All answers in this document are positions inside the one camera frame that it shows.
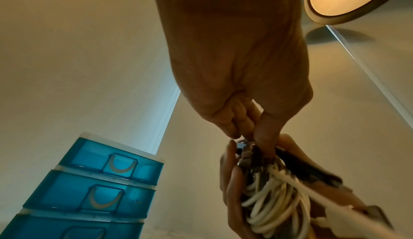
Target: blue plastic drawer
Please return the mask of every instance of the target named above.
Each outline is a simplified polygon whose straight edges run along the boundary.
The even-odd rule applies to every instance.
[[[146,218],[155,190],[52,170],[24,208]]]
[[[142,223],[79,221],[17,215],[0,239],[138,239]]]
[[[156,185],[163,163],[151,159],[154,155],[139,150],[133,151],[139,155],[79,138],[59,164]]]

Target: white cord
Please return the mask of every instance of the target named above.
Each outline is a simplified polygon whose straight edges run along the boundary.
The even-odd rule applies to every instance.
[[[271,238],[277,227],[292,217],[292,234],[297,239],[304,239],[310,227],[309,198],[311,198],[333,213],[347,227],[360,232],[364,238],[406,239],[385,225],[318,194],[300,183],[297,178],[290,177],[285,170],[278,171],[276,164],[269,166],[267,171],[270,177],[261,190],[259,189],[261,173],[254,174],[254,183],[248,185],[244,192],[250,198],[241,204],[243,207],[250,207],[254,204],[247,222],[251,225],[253,232],[262,234],[265,238]],[[320,221],[321,226],[329,226],[326,220],[314,221]]]
[[[280,175],[287,174],[285,170],[279,172],[277,164],[271,169]],[[297,239],[304,239],[310,228],[309,197],[271,172],[268,182],[260,190],[260,175],[259,172],[254,174],[254,182],[248,185],[244,192],[250,198],[241,204],[243,207],[254,204],[250,216],[247,217],[251,230],[262,234],[264,238],[271,238],[277,227],[291,217],[292,235]]]

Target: drawer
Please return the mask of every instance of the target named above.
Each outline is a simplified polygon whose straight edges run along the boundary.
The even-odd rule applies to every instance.
[[[104,175],[116,175],[149,185],[157,184],[163,163],[155,160],[154,155],[103,138],[98,139],[99,142],[79,138],[59,164]],[[114,146],[122,146],[133,153]]]
[[[17,215],[0,239],[138,239],[143,223],[80,221]]]
[[[146,187],[52,170],[23,207],[120,218],[146,218],[154,193],[155,190]]]

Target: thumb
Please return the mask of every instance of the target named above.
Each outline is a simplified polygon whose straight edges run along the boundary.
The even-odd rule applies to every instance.
[[[254,140],[265,155],[275,155],[275,144],[286,122],[286,120],[277,118],[266,111],[261,114],[254,129]]]

